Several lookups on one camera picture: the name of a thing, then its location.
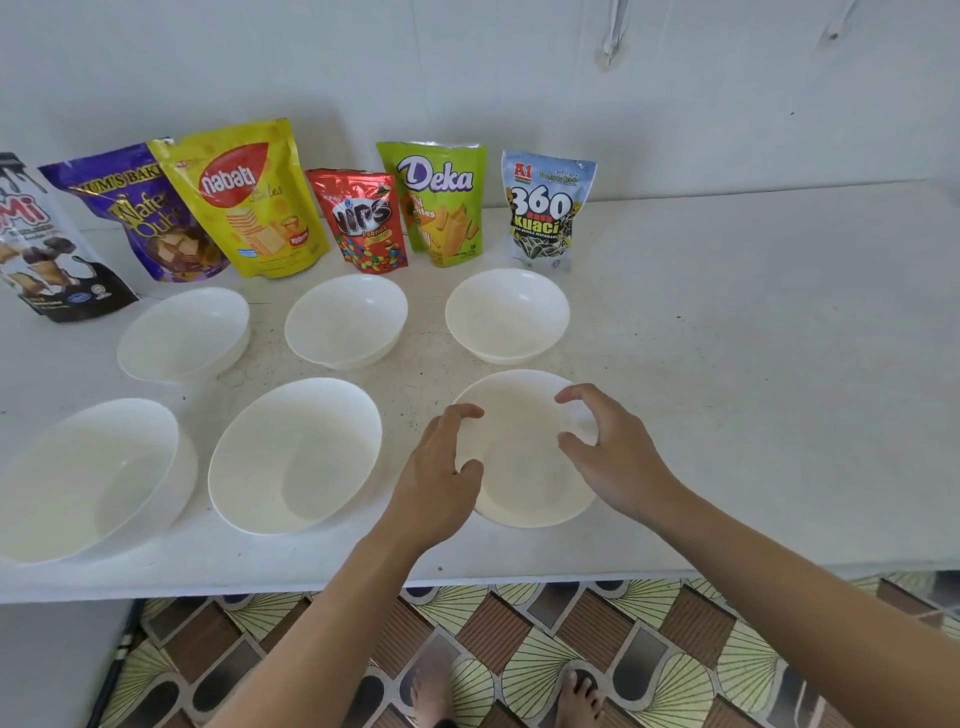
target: deka snack bag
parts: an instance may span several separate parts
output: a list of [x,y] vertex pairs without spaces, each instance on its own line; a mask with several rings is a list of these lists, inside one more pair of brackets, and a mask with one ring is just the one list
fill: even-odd
[[431,262],[441,268],[483,253],[484,147],[389,141],[376,148],[396,180],[414,250],[429,251]]
[[329,250],[286,119],[149,144],[241,276],[292,276]]

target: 360 kuaci bag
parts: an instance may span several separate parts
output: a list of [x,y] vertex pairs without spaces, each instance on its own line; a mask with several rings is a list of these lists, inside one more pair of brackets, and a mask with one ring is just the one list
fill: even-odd
[[514,258],[535,270],[569,270],[573,218],[587,201],[596,162],[504,152]]

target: plastic bowl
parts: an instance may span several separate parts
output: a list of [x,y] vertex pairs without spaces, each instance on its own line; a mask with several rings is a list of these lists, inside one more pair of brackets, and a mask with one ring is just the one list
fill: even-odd
[[250,305],[226,288],[197,288],[161,301],[120,340],[117,361],[134,379],[213,379],[250,343]]
[[516,268],[471,276],[446,300],[446,327],[491,364],[513,366],[556,344],[570,323],[570,305],[552,280]]
[[573,432],[595,445],[597,424],[581,401],[553,398],[570,382],[532,369],[512,369],[470,385],[458,402],[486,410],[464,420],[457,440],[457,468],[472,458],[484,464],[476,511],[490,521],[540,528],[569,521],[596,497],[557,446]]
[[292,533],[332,516],[376,463],[380,413],[342,379],[277,387],[234,420],[210,461],[210,499],[241,531]]
[[311,288],[287,316],[287,344],[301,359],[330,369],[356,369],[390,353],[407,320],[407,297],[396,283],[356,274]]
[[39,564],[120,553],[166,530],[197,454],[155,401],[114,400],[45,432],[0,479],[0,556]]

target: green snack bag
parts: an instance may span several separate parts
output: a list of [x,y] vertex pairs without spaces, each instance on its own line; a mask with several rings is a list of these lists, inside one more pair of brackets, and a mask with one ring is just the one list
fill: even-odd
[[429,251],[431,262],[440,268],[483,253],[484,147],[381,141],[376,149],[396,180],[400,210],[415,251]]

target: deka logo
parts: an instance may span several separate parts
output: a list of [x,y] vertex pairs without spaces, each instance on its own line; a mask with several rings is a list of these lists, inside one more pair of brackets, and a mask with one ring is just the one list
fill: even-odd
[[473,173],[453,171],[453,162],[445,162],[443,172],[434,174],[430,160],[420,155],[412,155],[400,160],[397,172],[403,173],[403,182],[414,192],[422,192],[427,187],[431,192],[468,192],[473,189]]
[[215,207],[236,207],[256,189],[267,163],[265,142],[231,149],[211,161],[200,175],[197,189]]

